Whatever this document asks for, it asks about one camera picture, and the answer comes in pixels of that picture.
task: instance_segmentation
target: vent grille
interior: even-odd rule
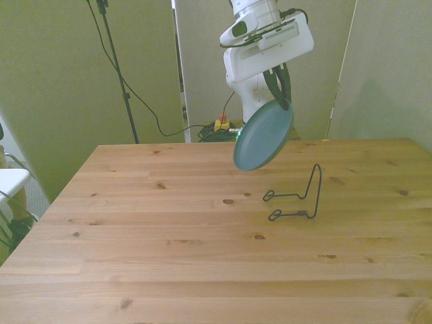
[[[279,35],[281,35],[281,34],[283,34],[285,32],[289,32],[290,30],[294,30],[294,29],[296,29],[296,27],[294,25],[288,26],[287,28],[284,28],[282,30],[278,30],[277,32],[275,32],[272,35],[266,36],[265,39],[269,40],[270,38],[279,36]]]

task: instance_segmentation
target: black cable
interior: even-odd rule
[[[225,109],[228,106],[229,101],[232,96],[234,96],[235,91],[229,96],[225,106],[223,107],[222,115],[225,115]],[[235,128],[236,125],[233,123],[229,123],[230,128]],[[200,138],[199,142],[233,142],[237,138],[236,132],[230,132],[229,130],[222,130],[222,124],[219,129],[215,132],[215,123],[211,123],[206,125],[200,130],[198,133],[198,137]]]
[[[290,15],[294,15],[297,11],[304,13],[304,15],[306,16],[306,23],[309,24],[308,14],[303,9],[291,8],[287,11],[281,12],[280,13],[281,19],[284,19],[285,17]]]
[[[231,100],[232,96],[234,96],[234,93],[236,93],[236,91],[233,91],[233,93],[231,94],[231,96],[229,96],[227,102],[225,103],[225,106],[223,107],[223,111],[222,111],[222,116],[225,115],[225,108],[228,106],[228,103]]]
[[[101,44],[102,44],[103,51],[105,52],[105,55],[108,57],[108,60],[111,62],[111,65],[114,67],[115,71],[118,72],[118,70],[117,70],[117,68],[116,68],[116,66],[115,66],[115,64],[114,64],[114,62],[113,62],[113,60],[111,59],[111,57],[109,56],[109,54],[108,54],[108,52],[107,52],[107,50],[106,50],[106,48],[105,48],[105,44],[103,43],[103,38],[102,38],[101,30],[99,29],[99,24],[98,24],[98,22],[97,22],[97,20],[96,20],[96,16],[95,16],[95,13],[94,13],[94,11],[93,11],[92,5],[90,4],[90,0],[86,0],[86,1],[87,1],[87,4],[88,4],[89,8],[90,8],[91,13],[92,13],[94,23],[96,24],[97,32],[98,32],[98,34],[99,34],[99,38],[100,38],[100,40],[101,40]],[[136,94],[136,92],[135,92],[135,91],[134,91],[134,90],[129,86],[129,84],[126,82],[126,80],[124,80],[124,77],[121,76],[121,78],[122,78],[124,84],[128,87],[128,89],[129,89],[129,90],[134,94],[134,96],[135,96],[139,101],[141,101],[141,102],[142,102],[142,103],[147,107],[147,109],[148,109],[148,110],[149,110],[149,111],[150,111],[150,112],[155,116],[156,124],[157,124],[157,128],[158,128],[159,132],[160,132],[162,135],[164,135],[165,137],[169,137],[169,136],[177,135],[177,134],[179,134],[179,133],[181,133],[181,132],[184,132],[185,130],[188,130],[189,128],[192,128],[192,127],[205,127],[205,125],[192,125],[192,126],[189,126],[189,127],[187,127],[187,128],[184,128],[183,130],[180,130],[179,132],[176,132],[176,133],[173,133],[173,134],[165,134],[165,133],[162,131],[161,126],[159,125],[159,118],[157,117],[156,113],[155,113],[155,112],[154,112],[154,111],[149,107],[149,105],[147,105],[147,104],[145,103],[144,100],[142,100],[142,99],[141,99],[141,98]]]

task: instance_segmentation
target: white wall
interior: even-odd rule
[[[309,15],[315,48],[288,62],[294,120],[303,139],[324,138],[356,1],[278,3],[281,10],[297,7]],[[217,119],[232,93],[225,82],[224,49],[219,47],[219,37],[234,22],[234,15],[225,0],[179,0],[175,6],[189,122],[201,124]],[[242,119],[237,96],[228,105],[227,114],[230,119]],[[198,131],[199,128],[192,131],[192,140],[197,140]]]
[[[107,19],[124,78],[165,132],[181,130],[171,1],[111,0]],[[118,76],[83,0],[0,1],[0,39],[0,111],[52,201],[97,145],[134,143]],[[184,142],[160,135],[137,99],[130,104],[141,143]]]
[[[3,147],[5,148],[5,153],[12,154],[18,160],[24,162],[25,161],[24,156],[22,155],[20,148],[16,144],[11,132],[9,131],[9,128],[7,128],[7,125],[1,116],[0,116],[0,124],[5,133],[5,137],[3,137],[3,140],[0,140],[0,145],[3,145]]]
[[[432,1],[358,0],[330,138],[411,138],[432,152]]]

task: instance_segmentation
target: white panel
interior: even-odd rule
[[[431,10],[358,1],[330,138],[411,138],[432,151]]]

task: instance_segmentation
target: yellow object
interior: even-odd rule
[[[215,121],[215,132],[218,130],[227,130],[230,128],[230,121],[227,119],[225,122],[221,122],[220,120]]]

